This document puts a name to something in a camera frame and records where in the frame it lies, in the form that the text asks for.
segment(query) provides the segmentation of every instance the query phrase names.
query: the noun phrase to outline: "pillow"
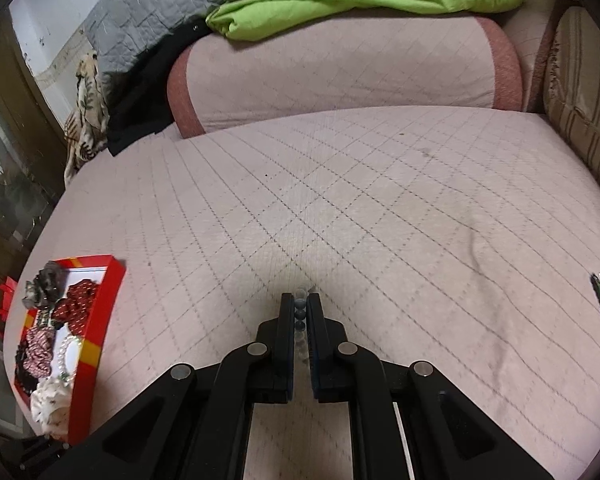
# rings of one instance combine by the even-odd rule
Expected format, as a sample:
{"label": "pillow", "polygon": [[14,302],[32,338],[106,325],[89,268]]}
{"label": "pillow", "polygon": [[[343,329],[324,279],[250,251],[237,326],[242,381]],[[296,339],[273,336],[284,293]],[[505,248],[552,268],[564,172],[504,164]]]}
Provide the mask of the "pillow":
{"label": "pillow", "polygon": [[522,69],[522,111],[542,113],[542,80],[560,17],[573,0],[525,0],[521,7],[494,16],[509,37]]}
{"label": "pillow", "polygon": [[168,95],[187,137],[343,108],[520,111],[522,75],[509,38],[489,18],[354,10],[259,43],[202,38],[174,65]]}
{"label": "pillow", "polygon": [[558,24],[544,82],[551,124],[600,183],[600,30],[581,7]]}

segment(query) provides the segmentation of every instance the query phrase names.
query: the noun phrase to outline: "fitted sheet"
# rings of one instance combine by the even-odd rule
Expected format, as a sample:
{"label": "fitted sheet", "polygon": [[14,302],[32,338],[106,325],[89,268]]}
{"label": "fitted sheet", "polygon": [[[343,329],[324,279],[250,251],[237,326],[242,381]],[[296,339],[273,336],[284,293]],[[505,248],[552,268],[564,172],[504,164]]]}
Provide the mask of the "fitted sheet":
{"label": "fitted sheet", "polygon": [[[99,253],[127,273],[92,429],[314,285],[350,340],[435,364],[557,480],[600,448],[600,189],[542,116],[362,108],[192,139],[172,126],[80,171],[16,298],[48,259]],[[10,377],[24,315],[16,300]],[[319,406],[298,371],[290,406],[254,410],[245,478],[351,478],[346,406]]]}

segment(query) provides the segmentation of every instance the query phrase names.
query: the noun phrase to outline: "metal rivet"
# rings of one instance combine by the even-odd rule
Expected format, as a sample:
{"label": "metal rivet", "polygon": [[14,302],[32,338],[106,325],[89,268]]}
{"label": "metal rivet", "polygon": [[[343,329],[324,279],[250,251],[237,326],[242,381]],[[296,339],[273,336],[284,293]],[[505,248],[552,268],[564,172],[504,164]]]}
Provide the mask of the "metal rivet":
{"label": "metal rivet", "polygon": [[191,375],[191,368],[189,368],[187,365],[175,365],[171,369],[171,377],[173,377],[177,381],[186,379],[190,375]]}
{"label": "metal rivet", "polygon": [[418,361],[413,365],[413,371],[423,377],[430,376],[433,373],[433,366],[426,361]]}
{"label": "metal rivet", "polygon": [[342,355],[353,355],[358,351],[358,347],[349,341],[345,341],[344,343],[340,343],[338,345],[338,352]]}
{"label": "metal rivet", "polygon": [[251,343],[247,346],[247,352],[251,355],[263,355],[267,351],[267,345],[264,343]]}

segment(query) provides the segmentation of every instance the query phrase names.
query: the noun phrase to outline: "red box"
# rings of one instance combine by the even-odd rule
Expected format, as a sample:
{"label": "red box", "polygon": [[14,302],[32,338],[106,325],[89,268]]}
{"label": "red box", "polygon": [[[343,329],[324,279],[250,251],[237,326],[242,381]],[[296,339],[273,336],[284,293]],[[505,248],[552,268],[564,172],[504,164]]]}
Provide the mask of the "red box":
{"label": "red box", "polygon": [[[56,260],[56,262],[61,267],[67,269],[69,274],[72,271],[75,274],[83,271],[103,272],[100,286],[91,305],[75,370],[74,390],[69,408],[69,434],[67,439],[69,444],[74,446],[89,435],[91,405],[93,403],[93,392],[96,385],[100,353],[105,334],[107,333],[111,311],[116,301],[122,278],[125,275],[125,267],[111,254],[78,256],[76,258]],[[21,341],[26,338],[27,331],[33,326],[37,313],[36,309],[28,311],[22,334],[20,335]],[[26,405],[29,406],[29,396],[24,392],[17,380],[14,381],[14,386]]]}

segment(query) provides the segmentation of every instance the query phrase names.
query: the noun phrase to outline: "white scrunchie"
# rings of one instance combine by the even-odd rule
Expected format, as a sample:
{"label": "white scrunchie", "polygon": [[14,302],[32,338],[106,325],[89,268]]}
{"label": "white scrunchie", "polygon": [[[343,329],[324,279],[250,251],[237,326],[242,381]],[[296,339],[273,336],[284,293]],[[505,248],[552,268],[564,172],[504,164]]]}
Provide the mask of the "white scrunchie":
{"label": "white scrunchie", "polygon": [[71,394],[71,388],[59,378],[40,379],[31,394],[30,408],[33,420],[40,424],[43,433],[58,438],[68,435]]}

